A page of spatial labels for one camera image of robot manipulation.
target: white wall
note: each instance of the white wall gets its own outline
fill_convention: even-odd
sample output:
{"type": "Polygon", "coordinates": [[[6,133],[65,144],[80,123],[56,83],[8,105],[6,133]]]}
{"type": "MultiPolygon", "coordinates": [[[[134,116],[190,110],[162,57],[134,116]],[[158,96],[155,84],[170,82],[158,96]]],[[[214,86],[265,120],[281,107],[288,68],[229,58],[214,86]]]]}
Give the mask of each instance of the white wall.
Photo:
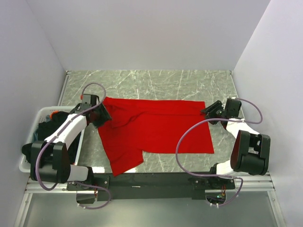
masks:
{"type": "Polygon", "coordinates": [[[15,222],[28,174],[19,171],[37,111],[58,102],[65,72],[25,0],[0,1],[0,220],[15,222]]]}
{"type": "MultiPolygon", "coordinates": [[[[269,170],[288,226],[303,221],[303,1],[271,0],[234,70],[240,97],[260,106],[269,170]]],[[[249,119],[257,118],[256,111],[249,119]]]]}
{"type": "Polygon", "coordinates": [[[232,70],[269,3],[27,1],[67,70],[232,70]]]}

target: white basket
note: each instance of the white basket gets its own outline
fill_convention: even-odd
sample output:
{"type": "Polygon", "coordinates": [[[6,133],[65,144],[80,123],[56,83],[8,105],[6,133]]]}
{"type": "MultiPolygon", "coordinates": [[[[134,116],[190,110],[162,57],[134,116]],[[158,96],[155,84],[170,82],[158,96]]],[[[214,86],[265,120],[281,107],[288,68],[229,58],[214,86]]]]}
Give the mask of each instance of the white basket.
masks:
{"type": "MultiPolygon", "coordinates": [[[[33,126],[30,129],[30,133],[26,140],[26,144],[31,143],[33,141],[34,132],[37,130],[38,124],[45,122],[47,115],[51,115],[51,113],[54,111],[69,112],[73,108],[74,108],[74,106],[50,106],[50,107],[44,107],[41,110],[39,110],[39,112],[37,113],[37,116],[35,118],[35,121],[33,123],[33,126]]],[[[82,146],[82,142],[83,142],[83,136],[84,136],[84,130],[82,130],[81,135],[80,135],[80,140],[79,140],[78,149],[77,149],[77,155],[76,155],[76,159],[75,159],[75,165],[78,164],[81,146],[82,146]]],[[[30,164],[27,162],[26,157],[23,154],[22,154],[21,162],[19,164],[19,169],[23,173],[30,173],[30,164]]]]}

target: orange clip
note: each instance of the orange clip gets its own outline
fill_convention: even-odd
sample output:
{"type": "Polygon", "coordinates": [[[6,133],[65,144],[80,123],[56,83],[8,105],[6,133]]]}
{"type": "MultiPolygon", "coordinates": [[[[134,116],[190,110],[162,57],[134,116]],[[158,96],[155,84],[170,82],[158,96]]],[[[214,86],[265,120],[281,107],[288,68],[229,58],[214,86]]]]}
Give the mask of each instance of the orange clip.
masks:
{"type": "Polygon", "coordinates": [[[95,188],[95,190],[94,190],[94,195],[95,195],[95,198],[97,197],[97,188],[95,188]]]}
{"type": "Polygon", "coordinates": [[[56,114],[56,113],[58,113],[58,112],[59,112],[58,110],[56,110],[56,111],[52,112],[52,113],[51,113],[51,115],[50,115],[49,117],[52,119],[53,114],[56,114]]]}
{"type": "Polygon", "coordinates": [[[222,186],[222,189],[221,189],[221,195],[225,196],[225,193],[226,193],[226,187],[224,185],[224,186],[222,186]]]}

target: marble table surface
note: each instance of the marble table surface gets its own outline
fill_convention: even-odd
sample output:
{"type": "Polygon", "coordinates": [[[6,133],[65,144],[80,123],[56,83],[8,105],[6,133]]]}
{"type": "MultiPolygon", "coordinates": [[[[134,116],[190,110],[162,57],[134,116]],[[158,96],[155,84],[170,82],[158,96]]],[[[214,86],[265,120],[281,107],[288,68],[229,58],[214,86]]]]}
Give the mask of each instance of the marble table surface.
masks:
{"type": "MultiPolygon", "coordinates": [[[[80,102],[83,87],[90,82],[102,83],[107,96],[115,98],[150,100],[205,101],[209,106],[217,100],[237,96],[230,71],[207,70],[96,70],[69,71],[63,88],[61,105],[80,102]]],[[[87,93],[102,96],[97,85],[91,85],[87,93]]],[[[189,171],[209,171],[215,163],[230,158],[235,139],[220,124],[209,125],[214,154],[180,154],[181,164],[189,171]]],[[[144,163],[133,172],[181,172],[174,154],[143,152],[144,163]]],[[[85,130],[78,165],[103,167],[111,173],[109,160],[104,152],[98,131],[93,126],[85,130]]]]}

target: red cloth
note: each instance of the red cloth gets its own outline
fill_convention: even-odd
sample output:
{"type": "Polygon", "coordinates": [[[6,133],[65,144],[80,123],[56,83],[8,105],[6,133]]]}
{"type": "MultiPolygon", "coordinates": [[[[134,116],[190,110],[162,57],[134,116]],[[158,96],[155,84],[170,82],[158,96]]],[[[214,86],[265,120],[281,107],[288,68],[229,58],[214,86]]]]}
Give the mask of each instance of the red cloth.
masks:
{"type": "MultiPolygon", "coordinates": [[[[138,100],[107,97],[103,105],[112,117],[98,129],[113,175],[117,176],[143,162],[142,151],[173,154],[181,136],[204,120],[204,102],[182,100],[138,100]]],[[[213,154],[208,124],[186,136],[179,153],[213,154]]]]}

